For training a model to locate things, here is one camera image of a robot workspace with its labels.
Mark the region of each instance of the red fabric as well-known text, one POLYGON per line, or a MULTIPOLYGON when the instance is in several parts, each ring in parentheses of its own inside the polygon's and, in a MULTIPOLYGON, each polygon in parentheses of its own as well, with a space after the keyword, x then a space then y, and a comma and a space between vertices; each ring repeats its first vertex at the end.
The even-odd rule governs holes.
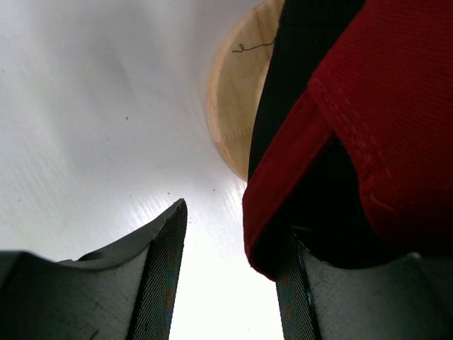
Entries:
POLYGON ((243 197, 246 253, 333 134, 376 233, 404 251, 453 252, 453 3, 371 0, 326 55, 243 197))

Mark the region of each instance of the wood grain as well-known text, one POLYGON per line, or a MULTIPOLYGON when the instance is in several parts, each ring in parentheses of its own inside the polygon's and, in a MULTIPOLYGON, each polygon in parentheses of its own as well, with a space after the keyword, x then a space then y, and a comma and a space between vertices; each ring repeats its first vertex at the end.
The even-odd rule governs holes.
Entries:
POLYGON ((283 0, 256 6, 225 37, 207 85, 207 123, 224 161, 247 179, 253 124, 283 0))

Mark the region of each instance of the wooden plate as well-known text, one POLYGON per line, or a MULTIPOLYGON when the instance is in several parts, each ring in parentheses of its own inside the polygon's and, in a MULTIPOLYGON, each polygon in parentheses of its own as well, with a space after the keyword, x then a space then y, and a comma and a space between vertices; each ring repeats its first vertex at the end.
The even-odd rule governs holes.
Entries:
POLYGON ((207 85, 207 124, 224 161, 247 179, 253 124, 284 0, 256 6, 225 37, 207 85))

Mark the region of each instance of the red fabric trim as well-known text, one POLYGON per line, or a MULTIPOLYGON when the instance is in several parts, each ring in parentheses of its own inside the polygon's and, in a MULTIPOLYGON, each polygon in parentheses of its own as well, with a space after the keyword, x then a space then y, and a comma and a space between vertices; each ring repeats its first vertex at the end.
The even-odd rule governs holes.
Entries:
POLYGON ((399 249, 453 251, 453 3, 370 0, 322 61, 243 197, 245 248, 263 233, 332 130, 348 149, 377 234, 399 249))

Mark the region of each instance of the white surface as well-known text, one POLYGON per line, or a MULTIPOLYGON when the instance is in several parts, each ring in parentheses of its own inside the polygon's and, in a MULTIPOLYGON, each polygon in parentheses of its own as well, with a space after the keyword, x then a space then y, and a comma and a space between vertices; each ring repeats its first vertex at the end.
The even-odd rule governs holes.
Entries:
POLYGON ((171 339, 281 339, 204 114, 214 51, 257 3, 0 1, 0 249, 76 259, 183 197, 171 339))

